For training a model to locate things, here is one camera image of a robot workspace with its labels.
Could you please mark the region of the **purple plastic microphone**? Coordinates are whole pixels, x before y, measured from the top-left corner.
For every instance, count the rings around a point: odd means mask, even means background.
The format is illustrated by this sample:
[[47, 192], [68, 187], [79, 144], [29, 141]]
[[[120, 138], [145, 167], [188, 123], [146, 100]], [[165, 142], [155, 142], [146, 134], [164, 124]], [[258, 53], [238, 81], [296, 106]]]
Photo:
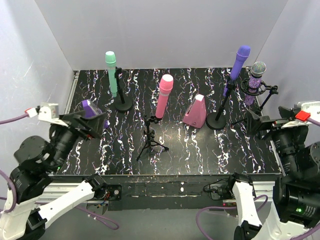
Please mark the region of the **purple plastic microphone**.
[[251, 47], [248, 45], [242, 45], [237, 50], [235, 62], [234, 62], [233, 67], [231, 69], [229, 78], [227, 80], [227, 84], [233, 83], [238, 78], [245, 61], [250, 56], [250, 52], [251, 52]]

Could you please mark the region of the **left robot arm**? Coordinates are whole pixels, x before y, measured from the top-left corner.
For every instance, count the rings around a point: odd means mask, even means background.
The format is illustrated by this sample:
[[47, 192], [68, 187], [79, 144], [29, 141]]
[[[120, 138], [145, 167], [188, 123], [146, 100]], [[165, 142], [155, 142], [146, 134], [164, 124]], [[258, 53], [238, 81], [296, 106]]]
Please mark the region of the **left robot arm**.
[[59, 217], [84, 201], [102, 199], [107, 183], [97, 173], [85, 177], [73, 190], [54, 201], [36, 207], [45, 188], [79, 138], [99, 139], [106, 114], [85, 117], [85, 111], [60, 115], [50, 121], [49, 141], [34, 135], [26, 138], [14, 153], [18, 162], [9, 176], [7, 198], [0, 217], [2, 240], [38, 240]]

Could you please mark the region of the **round base stand front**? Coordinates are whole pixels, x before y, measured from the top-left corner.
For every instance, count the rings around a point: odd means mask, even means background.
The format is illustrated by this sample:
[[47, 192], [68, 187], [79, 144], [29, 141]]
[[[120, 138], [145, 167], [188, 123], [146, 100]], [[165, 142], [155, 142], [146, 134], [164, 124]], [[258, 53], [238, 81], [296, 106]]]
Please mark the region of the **round base stand front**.
[[231, 77], [229, 76], [227, 79], [226, 93], [225, 93], [225, 97], [222, 104], [218, 108], [217, 112], [211, 112], [206, 117], [205, 122], [210, 129], [219, 131], [226, 126], [227, 120], [224, 117], [223, 112], [225, 110], [227, 100], [235, 88], [236, 88], [236, 85], [234, 81], [231, 79]]

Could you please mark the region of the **glitter purple microphone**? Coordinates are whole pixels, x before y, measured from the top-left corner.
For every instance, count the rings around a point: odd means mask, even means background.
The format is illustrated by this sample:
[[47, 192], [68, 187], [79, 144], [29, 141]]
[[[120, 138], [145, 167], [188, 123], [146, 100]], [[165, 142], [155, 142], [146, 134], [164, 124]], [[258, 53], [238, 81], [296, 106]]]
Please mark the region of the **glitter purple microphone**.
[[256, 61], [250, 70], [250, 77], [248, 81], [248, 92], [257, 93], [258, 87], [261, 85], [262, 75], [266, 72], [267, 66], [263, 61]]

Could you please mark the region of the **round base stand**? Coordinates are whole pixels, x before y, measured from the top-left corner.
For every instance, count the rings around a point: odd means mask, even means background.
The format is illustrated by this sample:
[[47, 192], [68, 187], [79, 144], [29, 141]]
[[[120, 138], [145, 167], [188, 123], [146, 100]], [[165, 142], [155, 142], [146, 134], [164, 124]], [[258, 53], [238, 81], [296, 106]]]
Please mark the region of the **round base stand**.
[[115, 67], [115, 78], [116, 78], [116, 84], [117, 84], [117, 95], [119, 96], [114, 101], [115, 109], [120, 113], [126, 113], [130, 111], [133, 107], [133, 100], [127, 96], [124, 95], [123, 90], [120, 85], [120, 74], [122, 74], [122, 68], [121, 67]]
[[225, 93], [225, 97], [222, 104], [218, 108], [217, 112], [211, 112], [206, 117], [205, 122], [210, 129], [219, 131], [226, 126], [227, 120], [224, 117], [223, 112], [225, 110], [227, 100], [235, 88], [236, 88], [236, 85], [234, 81], [231, 79], [231, 77], [229, 76], [227, 79], [226, 93]]

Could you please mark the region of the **black tripod mic stand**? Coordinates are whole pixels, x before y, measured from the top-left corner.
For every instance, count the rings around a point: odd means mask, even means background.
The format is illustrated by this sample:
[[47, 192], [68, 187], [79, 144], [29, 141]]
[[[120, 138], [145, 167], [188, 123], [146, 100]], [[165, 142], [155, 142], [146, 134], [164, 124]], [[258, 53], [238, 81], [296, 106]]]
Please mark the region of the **black tripod mic stand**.
[[146, 127], [146, 130], [143, 131], [143, 134], [145, 135], [146, 138], [145, 138], [145, 144], [136, 158], [137, 162], [140, 160], [144, 150], [151, 149], [157, 146], [162, 147], [165, 151], [169, 150], [168, 147], [164, 146], [160, 142], [155, 141], [155, 130], [150, 128], [151, 123], [158, 124], [161, 120], [162, 120], [161, 118], [158, 118], [154, 115], [150, 117], [147, 117], [147, 115], [144, 116], [144, 125]]

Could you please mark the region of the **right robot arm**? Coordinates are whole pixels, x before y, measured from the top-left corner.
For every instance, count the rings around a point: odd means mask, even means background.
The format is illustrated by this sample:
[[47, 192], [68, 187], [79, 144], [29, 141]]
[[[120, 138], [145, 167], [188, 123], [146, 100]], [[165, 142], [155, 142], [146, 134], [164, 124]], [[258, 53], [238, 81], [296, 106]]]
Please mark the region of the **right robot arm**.
[[257, 214], [251, 178], [238, 173], [228, 178], [226, 188], [235, 198], [239, 219], [236, 240], [302, 240], [320, 227], [320, 144], [305, 146], [309, 125], [320, 124], [320, 103], [300, 102], [278, 111], [279, 119], [247, 112], [247, 134], [265, 131], [284, 176], [275, 180], [265, 222]]

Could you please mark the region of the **pink microphone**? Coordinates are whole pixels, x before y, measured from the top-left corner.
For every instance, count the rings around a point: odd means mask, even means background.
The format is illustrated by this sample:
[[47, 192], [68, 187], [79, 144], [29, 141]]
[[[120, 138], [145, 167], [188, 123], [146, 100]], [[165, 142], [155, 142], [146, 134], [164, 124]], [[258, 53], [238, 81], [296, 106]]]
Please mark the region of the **pink microphone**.
[[159, 83], [159, 96], [156, 106], [155, 117], [162, 119], [165, 114], [166, 105], [168, 102], [169, 94], [171, 93], [174, 85], [174, 78], [170, 74], [162, 76]]

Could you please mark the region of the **teal green microphone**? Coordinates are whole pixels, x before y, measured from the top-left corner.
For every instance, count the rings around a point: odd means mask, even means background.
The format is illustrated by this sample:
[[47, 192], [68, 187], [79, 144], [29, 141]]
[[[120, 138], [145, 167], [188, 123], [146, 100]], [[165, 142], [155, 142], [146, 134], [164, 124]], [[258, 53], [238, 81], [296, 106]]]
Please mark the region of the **teal green microphone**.
[[115, 77], [117, 61], [116, 61], [116, 55], [113, 51], [107, 51], [105, 53], [105, 63], [107, 66], [110, 92], [112, 97], [116, 98], [117, 92], [118, 92], [117, 79]]

